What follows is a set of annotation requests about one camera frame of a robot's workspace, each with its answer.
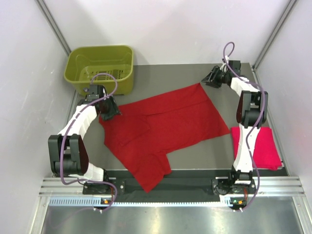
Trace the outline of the red t shirt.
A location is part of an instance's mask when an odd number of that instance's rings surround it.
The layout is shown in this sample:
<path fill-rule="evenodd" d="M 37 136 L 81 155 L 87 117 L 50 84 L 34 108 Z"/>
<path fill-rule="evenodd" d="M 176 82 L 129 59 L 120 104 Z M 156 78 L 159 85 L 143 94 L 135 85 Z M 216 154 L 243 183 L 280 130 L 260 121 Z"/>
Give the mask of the red t shirt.
<path fill-rule="evenodd" d="M 100 120 L 104 145 L 150 192 L 171 173 L 167 154 L 230 133 L 201 84 L 120 106 Z"/>

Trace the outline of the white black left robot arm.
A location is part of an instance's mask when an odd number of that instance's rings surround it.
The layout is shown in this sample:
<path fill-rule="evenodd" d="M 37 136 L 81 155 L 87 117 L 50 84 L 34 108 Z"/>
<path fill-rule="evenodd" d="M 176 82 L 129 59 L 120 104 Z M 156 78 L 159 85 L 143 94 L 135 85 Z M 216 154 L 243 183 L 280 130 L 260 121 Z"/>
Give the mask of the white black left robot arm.
<path fill-rule="evenodd" d="M 120 111 L 112 94 L 102 85 L 90 85 L 66 127 L 48 138 L 51 171 L 64 185 L 79 183 L 88 194 L 117 193 L 105 169 L 93 165 L 84 145 L 85 134 L 96 119 L 110 120 Z"/>

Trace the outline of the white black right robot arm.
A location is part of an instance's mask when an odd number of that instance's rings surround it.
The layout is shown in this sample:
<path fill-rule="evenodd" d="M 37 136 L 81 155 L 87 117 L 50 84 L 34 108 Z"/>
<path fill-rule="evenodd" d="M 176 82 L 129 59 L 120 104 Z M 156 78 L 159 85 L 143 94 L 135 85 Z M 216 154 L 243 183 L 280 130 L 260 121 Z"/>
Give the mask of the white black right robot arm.
<path fill-rule="evenodd" d="M 202 80 L 213 88 L 227 84 L 239 96 L 236 112 L 239 124 L 238 149 L 229 177 L 213 180 L 213 190 L 218 195 L 247 192 L 255 188 L 254 148 L 261 126 L 266 121 L 268 93 L 246 77 L 240 76 L 240 68 L 240 61 L 224 58 L 222 65 L 214 66 Z"/>

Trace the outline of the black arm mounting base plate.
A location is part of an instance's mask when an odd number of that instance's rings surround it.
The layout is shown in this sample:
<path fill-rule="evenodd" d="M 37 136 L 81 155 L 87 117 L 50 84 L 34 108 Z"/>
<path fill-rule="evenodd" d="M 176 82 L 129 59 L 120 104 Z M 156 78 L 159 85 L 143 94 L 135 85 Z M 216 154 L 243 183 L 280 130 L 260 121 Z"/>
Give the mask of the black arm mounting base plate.
<path fill-rule="evenodd" d="M 220 195 L 251 195 L 255 185 L 230 185 L 229 170 L 173 170 L 150 192 L 145 192 L 126 170 L 108 170 L 105 178 L 117 188 L 116 202 L 209 202 Z"/>

